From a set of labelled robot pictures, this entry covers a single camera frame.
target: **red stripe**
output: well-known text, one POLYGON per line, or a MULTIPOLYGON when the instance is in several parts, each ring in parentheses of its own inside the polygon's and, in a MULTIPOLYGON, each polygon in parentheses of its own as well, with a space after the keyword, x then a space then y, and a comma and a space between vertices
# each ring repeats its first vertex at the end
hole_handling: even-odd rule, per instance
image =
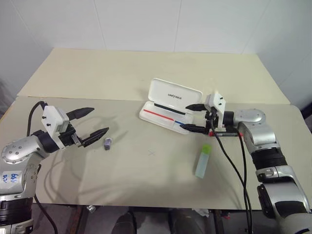
POLYGON ((174 121, 174 119, 173 119, 173 118, 169 118, 169 117, 166 117, 166 116, 163 116, 163 115, 157 114, 157 113, 155 113, 155 112, 153 112, 153 111, 148 111, 148 110, 145 110, 145 109, 143 109, 143 111, 146 111, 146 112, 151 113, 151 114, 154 114, 154 115, 156 115, 156 116, 160 116, 160 117, 163 117, 163 118, 166 118, 166 119, 169 119, 169 120, 174 121))

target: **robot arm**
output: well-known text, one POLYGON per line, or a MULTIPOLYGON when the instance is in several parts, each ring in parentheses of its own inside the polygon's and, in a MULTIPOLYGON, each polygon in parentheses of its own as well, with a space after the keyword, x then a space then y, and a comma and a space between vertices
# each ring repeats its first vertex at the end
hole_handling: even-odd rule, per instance
POLYGON ((208 134, 212 119, 214 126, 236 127, 243 133, 244 141, 256 167, 261 183, 257 187, 264 215, 274 218, 284 234, 312 233, 312 214, 308 199, 291 166, 287 165, 273 130, 266 123, 265 114, 257 109, 224 111, 225 101, 220 94, 207 97, 205 104, 187 108, 207 111, 206 127, 185 124, 181 127, 191 132, 208 134))
POLYGON ((33 229, 31 205, 36 192, 39 163, 59 149, 76 144, 88 146, 99 140, 109 128, 90 134, 86 139, 76 135, 70 120, 81 118, 94 108, 81 108, 68 113, 41 103, 42 123, 31 136, 7 145, 0 159, 0 233, 28 234, 33 229))

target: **floor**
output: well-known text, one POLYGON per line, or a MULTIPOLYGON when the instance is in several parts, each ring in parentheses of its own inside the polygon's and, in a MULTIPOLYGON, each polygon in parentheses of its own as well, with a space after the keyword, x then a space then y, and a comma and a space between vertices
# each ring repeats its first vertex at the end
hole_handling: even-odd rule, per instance
MULTIPOLYGON (((59 234, 69 234, 68 222, 70 220, 71 207, 61 205, 44 204, 50 216, 58 227, 59 234)), ((128 207, 103 206, 93 214, 89 214, 85 234, 110 234, 119 218, 128 211, 128 207)), ((191 209, 185 209, 195 219, 203 233, 215 234, 213 215, 204 219, 191 209)), ((135 212, 138 231, 137 234, 170 234, 167 213, 135 212)), ((275 220, 267 219, 261 211, 254 211, 254 233, 275 234, 278 233, 275 220)), ((33 204, 33 219, 35 220, 33 234, 52 234, 53 229, 44 217, 37 204, 33 204)), ((245 233, 246 216, 244 212, 230 213, 230 219, 224 219, 226 234, 245 233)))

